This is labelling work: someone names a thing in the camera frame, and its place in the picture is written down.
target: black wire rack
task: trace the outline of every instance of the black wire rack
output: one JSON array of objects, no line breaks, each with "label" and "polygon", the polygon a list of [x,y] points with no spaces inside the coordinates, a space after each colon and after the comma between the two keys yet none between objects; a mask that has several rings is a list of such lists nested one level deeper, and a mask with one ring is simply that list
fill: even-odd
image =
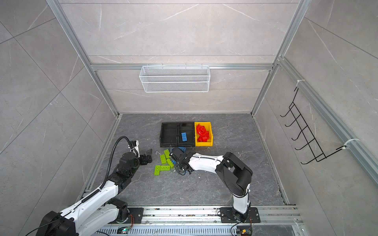
[{"label": "black wire rack", "polygon": [[[339,147],[339,148],[336,148],[336,151],[335,151],[335,152],[333,152],[333,153],[331,153],[331,154],[329,154],[329,155],[326,156],[326,154],[324,153],[322,147],[319,145],[318,141],[316,140],[316,137],[315,137],[314,134],[312,133],[312,130],[311,130],[310,127],[308,126],[308,124],[307,124],[305,118],[302,116],[302,114],[301,114],[301,112],[299,111],[298,107],[297,107],[297,106],[295,105],[295,103],[294,103],[295,97],[297,96],[297,93],[298,93],[298,87],[296,87],[296,88],[294,89],[294,92],[295,92],[295,95],[294,95],[293,101],[292,101],[291,104],[289,105],[289,111],[288,111],[284,116],[281,116],[281,115],[280,115],[280,116],[281,116],[281,117],[285,117],[285,116],[287,116],[287,114],[291,113],[295,119],[294,119],[294,121],[293,121],[290,125],[285,125],[285,126],[286,126],[286,127],[290,127],[291,125],[293,125],[293,124],[296,122],[296,123],[298,124],[298,126],[299,126],[299,129],[301,130],[301,131],[299,132],[299,134],[298,134],[298,136],[297,136],[296,139],[293,139],[293,138],[291,138],[291,139],[292,139],[293,141],[296,141],[296,140],[299,138],[299,136],[300,136],[301,134],[303,134],[303,137],[305,138],[305,140],[306,140],[306,142],[307,142],[303,147],[301,147],[300,149],[295,148],[295,150],[301,150],[301,149],[303,149],[303,148],[306,147],[306,146],[308,146],[308,147],[310,148],[310,150],[311,150],[311,153],[312,153],[312,155],[313,155],[314,158],[311,159],[310,161],[306,162],[306,163],[301,162],[301,164],[306,165],[306,164],[312,162],[313,160],[316,160],[317,162],[320,162],[320,161],[326,159],[327,157],[332,156],[332,155],[335,154],[336,152],[339,152],[339,151],[345,149],[346,146],[343,145],[343,146],[341,146],[341,147]],[[294,115],[294,113],[293,113],[293,111],[292,111],[293,108],[295,108],[295,109],[298,111],[298,113],[299,113],[298,116],[295,116],[295,115]],[[299,122],[298,122],[298,118],[299,118],[299,117],[301,117],[301,118],[303,119],[304,123],[306,124],[306,126],[304,126],[303,128],[301,127],[301,125],[300,125]],[[310,140],[310,139],[307,139],[306,135],[305,135],[304,132],[303,132],[306,128],[310,131],[310,133],[311,133],[311,135],[312,135],[312,139],[311,139],[311,140]],[[310,145],[310,143],[311,143],[311,142],[314,142],[314,141],[316,142],[316,144],[318,145],[318,147],[320,148],[320,150],[321,150],[321,152],[322,152],[322,153],[321,153],[320,155],[318,155],[318,156],[315,156],[314,151],[312,150],[311,145]]]}]

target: wall tile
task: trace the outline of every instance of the wall tile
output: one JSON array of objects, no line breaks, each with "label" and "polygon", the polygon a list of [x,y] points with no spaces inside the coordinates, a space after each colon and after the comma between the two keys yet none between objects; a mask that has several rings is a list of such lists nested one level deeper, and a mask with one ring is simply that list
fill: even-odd
[{"label": "wall tile", "polygon": [[62,7],[89,55],[211,56],[275,55],[297,4]]},{"label": "wall tile", "polygon": [[298,3],[299,0],[59,0],[60,3]]},{"label": "wall tile", "polygon": [[306,17],[378,57],[376,0],[314,0]]},{"label": "wall tile", "polygon": [[17,36],[16,40],[59,90],[84,67],[57,19]]},{"label": "wall tile", "polygon": [[3,24],[0,23],[0,43],[11,39],[12,35],[9,33],[9,31],[3,26]]},{"label": "wall tile", "polygon": [[[139,70],[100,70],[107,89],[143,89]],[[212,70],[210,89],[260,89],[267,70]]]},{"label": "wall tile", "polygon": [[82,117],[58,94],[0,154],[1,235],[21,230],[85,126]]},{"label": "wall tile", "polygon": [[[291,145],[300,148],[306,144],[303,135],[296,141],[291,139],[298,136],[298,125],[293,124],[289,128],[284,126],[294,120],[293,115],[280,117],[288,111],[294,97],[294,88],[295,82],[280,69],[268,89],[266,100]],[[301,91],[298,92],[295,103],[326,155],[343,145]],[[306,133],[306,137],[308,140],[312,138],[309,132]],[[321,154],[319,146],[315,143],[311,147],[314,153]],[[301,162],[307,162],[313,157],[309,147],[294,152]],[[378,199],[378,188],[347,150],[342,150],[320,162],[302,165],[302,168],[336,235],[374,235],[378,224],[378,206],[372,199]]]},{"label": "wall tile", "polygon": [[378,59],[307,19],[286,58],[378,157]]},{"label": "wall tile", "polygon": [[140,70],[99,70],[98,74],[107,89],[143,89]]},{"label": "wall tile", "polygon": [[86,122],[89,122],[102,100],[101,92],[85,68],[68,83],[62,94]]},{"label": "wall tile", "polygon": [[210,89],[261,89],[268,70],[212,70]]},{"label": "wall tile", "polygon": [[275,55],[258,56],[89,56],[92,63],[273,63]]},{"label": "wall tile", "polygon": [[146,93],[139,89],[109,89],[122,113],[249,113],[259,89],[214,89],[206,93]]},{"label": "wall tile", "polygon": [[0,44],[0,152],[59,93],[15,39]]},{"label": "wall tile", "polygon": [[104,141],[114,119],[112,111],[103,99],[88,124],[100,139]]},{"label": "wall tile", "polygon": [[45,0],[2,0],[0,22],[16,36],[55,18]]},{"label": "wall tile", "polygon": [[256,114],[262,136],[272,156],[290,204],[295,204],[310,235],[336,236],[293,148],[266,99]]},{"label": "wall tile", "polygon": [[76,202],[101,145],[102,141],[87,125],[38,201],[20,236],[37,228],[50,211],[59,212]]}]

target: gray marble floor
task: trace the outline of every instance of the gray marble floor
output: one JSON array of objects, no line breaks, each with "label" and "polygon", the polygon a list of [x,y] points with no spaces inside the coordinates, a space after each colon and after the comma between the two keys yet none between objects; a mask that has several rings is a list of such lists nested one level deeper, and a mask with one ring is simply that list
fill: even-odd
[{"label": "gray marble floor", "polygon": [[[273,170],[267,160],[258,131],[249,114],[124,114],[112,144],[101,165],[95,186],[103,181],[110,151],[120,136],[139,140],[139,151],[152,148],[152,163],[140,166],[131,184],[117,197],[129,205],[230,205],[232,195],[216,174],[195,171],[191,175],[179,175],[162,171],[155,176],[159,165],[161,148],[159,135],[162,122],[210,121],[214,135],[212,147],[189,147],[201,154],[222,155],[233,152],[253,171],[250,201],[252,205],[283,205]],[[113,157],[114,168],[122,154],[127,151],[127,142],[119,142]]]}]

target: mounting plate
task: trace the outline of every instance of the mounting plate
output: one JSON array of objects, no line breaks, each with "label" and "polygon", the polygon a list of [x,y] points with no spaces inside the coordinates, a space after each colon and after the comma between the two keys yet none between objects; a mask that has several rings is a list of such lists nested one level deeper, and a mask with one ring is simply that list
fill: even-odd
[{"label": "mounting plate", "polygon": [[[140,224],[143,218],[143,207],[140,208],[128,208],[129,214],[132,214],[134,217],[134,224]],[[131,224],[131,217],[129,217],[125,224]]]},{"label": "mounting plate", "polygon": [[[237,223],[238,221],[233,216],[232,211],[235,211],[232,207],[221,207],[220,208],[220,220],[222,223]],[[256,207],[248,208],[247,219],[251,217],[252,223],[260,223],[259,211]]]}]

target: white wire basket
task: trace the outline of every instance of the white wire basket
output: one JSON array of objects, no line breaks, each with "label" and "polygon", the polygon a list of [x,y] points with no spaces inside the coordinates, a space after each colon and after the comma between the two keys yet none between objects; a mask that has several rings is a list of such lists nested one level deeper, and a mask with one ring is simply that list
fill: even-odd
[{"label": "white wire basket", "polygon": [[146,93],[208,92],[208,66],[143,66],[139,74]]}]

